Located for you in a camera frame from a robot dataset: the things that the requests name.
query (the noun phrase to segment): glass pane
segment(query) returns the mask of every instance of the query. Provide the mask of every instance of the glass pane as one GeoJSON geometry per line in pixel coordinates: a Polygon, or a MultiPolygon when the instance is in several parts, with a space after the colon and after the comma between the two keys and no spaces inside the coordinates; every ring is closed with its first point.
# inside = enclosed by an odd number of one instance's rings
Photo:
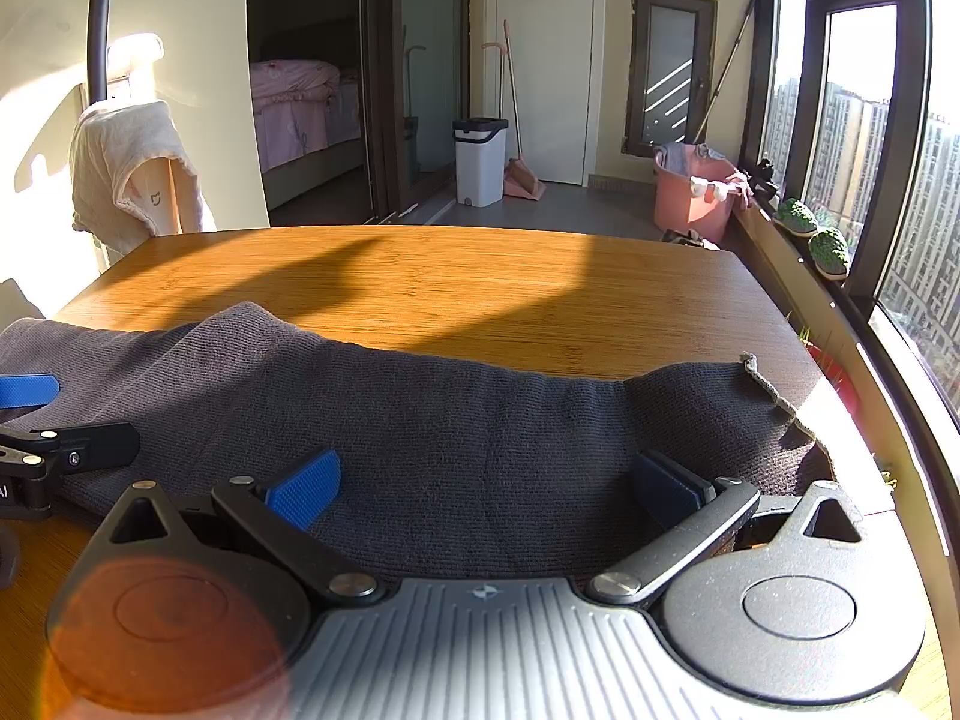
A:
{"type": "Polygon", "coordinates": [[[650,52],[647,58],[643,141],[683,141],[690,105],[693,39],[697,15],[688,10],[650,8],[650,52]]]}
{"type": "Polygon", "coordinates": [[[960,410],[960,90],[955,0],[931,0],[923,148],[880,300],[960,410]]]}
{"type": "Polygon", "coordinates": [[[877,180],[896,52],[896,6],[830,15],[827,87],[805,203],[851,254],[877,180]]]}
{"type": "Polygon", "coordinates": [[[767,106],[767,125],[760,154],[773,163],[774,183],[784,183],[786,160],[797,113],[800,69],[803,68],[803,26],[806,0],[779,0],[776,4],[774,87],[767,106]]]}
{"type": "Polygon", "coordinates": [[[411,185],[453,162],[461,0],[403,0],[403,140],[411,185]]]}

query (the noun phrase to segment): white trash can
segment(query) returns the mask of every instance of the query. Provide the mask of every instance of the white trash can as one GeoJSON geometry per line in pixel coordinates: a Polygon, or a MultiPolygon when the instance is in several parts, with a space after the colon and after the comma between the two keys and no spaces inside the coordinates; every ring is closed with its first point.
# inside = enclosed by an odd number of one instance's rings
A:
{"type": "Polygon", "coordinates": [[[457,142],[457,202],[482,208],[503,199],[507,119],[453,122],[457,142]]]}

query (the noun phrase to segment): succulent plant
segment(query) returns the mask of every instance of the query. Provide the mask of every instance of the succulent plant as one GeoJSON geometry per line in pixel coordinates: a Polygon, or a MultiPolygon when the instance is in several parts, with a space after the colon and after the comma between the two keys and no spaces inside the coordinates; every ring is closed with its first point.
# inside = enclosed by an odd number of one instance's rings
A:
{"type": "Polygon", "coordinates": [[[850,275],[850,250],[839,230],[821,230],[810,239],[810,257],[820,274],[833,281],[850,275]]]}
{"type": "Polygon", "coordinates": [[[787,232],[800,238],[809,238],[820,228],[813,211],[795,197],[781,200],[774,211],[774,221],[787,232]]]}

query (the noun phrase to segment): pink bucket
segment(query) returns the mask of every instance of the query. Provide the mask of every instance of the pink bucket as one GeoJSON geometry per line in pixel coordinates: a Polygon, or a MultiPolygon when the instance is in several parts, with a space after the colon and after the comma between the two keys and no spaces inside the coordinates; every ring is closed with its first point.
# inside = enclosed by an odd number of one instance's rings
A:
{"type": "MultiPolygon", "coordinates": [[[[726,181],[736,167],[726,159],[697,156],[697,146],[684,146],[686,165],[690,175],[707,181],[726,181]]],[[[727,221],[733,204],[740,192],[731,188],[724,201],[713,196],[713,186],[707,187],[702,197],[690,191],[690,175],[679,175],[664,167],[665,152],[654,149],[654,172],[656,172],[656,206],[654,224],[664,230],[676,230],[685,234],[696,230],[708,241],[718,244],[727,229],[727,221]]]]}

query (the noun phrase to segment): metal pin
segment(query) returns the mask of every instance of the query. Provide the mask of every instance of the metal pin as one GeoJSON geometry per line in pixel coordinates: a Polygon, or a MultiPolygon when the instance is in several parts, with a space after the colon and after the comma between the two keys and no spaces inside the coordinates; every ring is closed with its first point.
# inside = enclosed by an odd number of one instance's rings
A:
{"type": "Polygon", "coordinates": [[[622,571],[608,571],[606,574],[593,577],[590,583],[597,595],[611,600],[630,598],[639,593],[643,586],[642,581],[637,577],[622,571]]]}
{"type": "Polygon", "coordinates": [[[363,598],[376,590],[376,579],[370,574],[337,574],[329,587],[330,592],[343,598],[363,598]]]}

